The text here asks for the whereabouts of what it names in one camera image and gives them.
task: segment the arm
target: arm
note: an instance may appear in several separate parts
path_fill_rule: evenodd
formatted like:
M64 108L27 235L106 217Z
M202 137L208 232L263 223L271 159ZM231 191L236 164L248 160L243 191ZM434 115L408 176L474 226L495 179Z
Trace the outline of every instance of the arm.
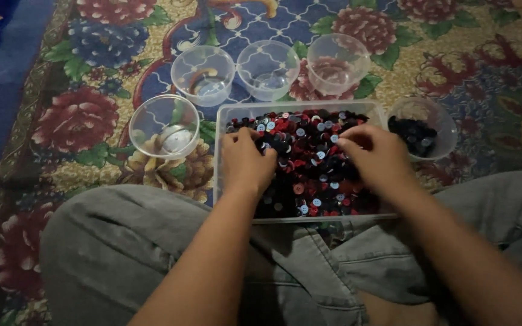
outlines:
M373 144L370 151L356 144L365 138ZM361 125L342 134L338 144L366 184L402 213L434 268L477 324L522 325L522 271L420 187L397 136Z
M248 128L223 139L224 194L128 326L236 325L251 219L275 171Z

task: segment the leg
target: leg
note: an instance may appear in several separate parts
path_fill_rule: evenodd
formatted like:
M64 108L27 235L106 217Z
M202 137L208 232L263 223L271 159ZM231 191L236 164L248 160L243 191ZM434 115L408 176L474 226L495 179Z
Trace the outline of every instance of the leg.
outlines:
M133 185L90 190L65 203L42 235L54 324L125 325L209 211L186 197ZM254 228L241 323L321 326L359 319L363 306L339 285L315 237L293 227Z
M486 239L501 244L522 266L522 171L495 174L453 186L436 195ZM359 289L385 300L418 304L430 300L427 275L410 248L407 226L401 221L365 225L351 240L333 250Z

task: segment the forearm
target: forearm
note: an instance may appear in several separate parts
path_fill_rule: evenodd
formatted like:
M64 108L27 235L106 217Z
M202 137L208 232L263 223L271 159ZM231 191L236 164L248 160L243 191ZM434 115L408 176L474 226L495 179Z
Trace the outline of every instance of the forearm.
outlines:
M423 189L395 203L425 254L480 325L522 325L522 271Z
M129 326L236 324L256 204L246 189L222 196Z

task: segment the rectangular plastic tray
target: rectangular plastic tray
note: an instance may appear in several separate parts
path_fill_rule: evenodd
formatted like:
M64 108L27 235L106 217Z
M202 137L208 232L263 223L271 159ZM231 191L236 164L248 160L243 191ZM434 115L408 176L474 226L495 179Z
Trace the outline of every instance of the rectangular plastic tray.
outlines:
M223 178L221 175L221 138L225 135L227 123L233 118L239 120L245 117L255 119L260 115L270 112L287 112L318 110L324 108L330 112L350 111L356 114L364 114L369 118L368 123L381 126L388 130L388 119L378 101L374 100L332 100L332 101L295 101L295 102L266 102L266 103L243 103L225 104L217 112L217 129L214 140L214 186L213 203L221 197L223 193ZM253 224L272 224L272 223L302 223L302 222L334 222L350 219L388 219L394 218L393 213L381 213L374 215L342 215L342 216L320 216L307 218L267 218L253 219Z

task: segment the hand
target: hand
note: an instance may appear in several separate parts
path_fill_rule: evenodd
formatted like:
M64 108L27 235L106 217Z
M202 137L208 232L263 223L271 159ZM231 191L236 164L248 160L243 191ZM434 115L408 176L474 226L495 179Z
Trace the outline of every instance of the hand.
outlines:
M253 143L257 138L259 134L249 128L223 137L223 192L252 189L259 199L269 187L277 166L277 152L268 149L265 156L259 154Z
M365 123L343 132L337 145L358 168L366 186L388 202L403 196L404 191L420 189L406 144L396 134Z

